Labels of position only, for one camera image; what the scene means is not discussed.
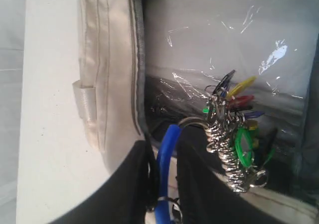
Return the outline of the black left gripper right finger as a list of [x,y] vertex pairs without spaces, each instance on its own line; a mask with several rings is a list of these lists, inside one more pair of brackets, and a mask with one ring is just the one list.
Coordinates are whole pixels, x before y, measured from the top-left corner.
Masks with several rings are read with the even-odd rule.
[[176,146],[178,192],[185,224],[279,224],[273,215],[279,208],[271,203],[271,213],[253,206],[232,192],[213,173],[220,161],[206,151],[202,128],[185,128]]

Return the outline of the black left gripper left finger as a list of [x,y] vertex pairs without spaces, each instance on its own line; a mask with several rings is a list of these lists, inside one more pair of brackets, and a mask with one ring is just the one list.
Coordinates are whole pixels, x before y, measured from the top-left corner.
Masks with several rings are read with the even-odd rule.
[[136,141],[114,173],[84,149],[33,149],[22,154],[22,222],[142,224],[158,182],[148,141]]

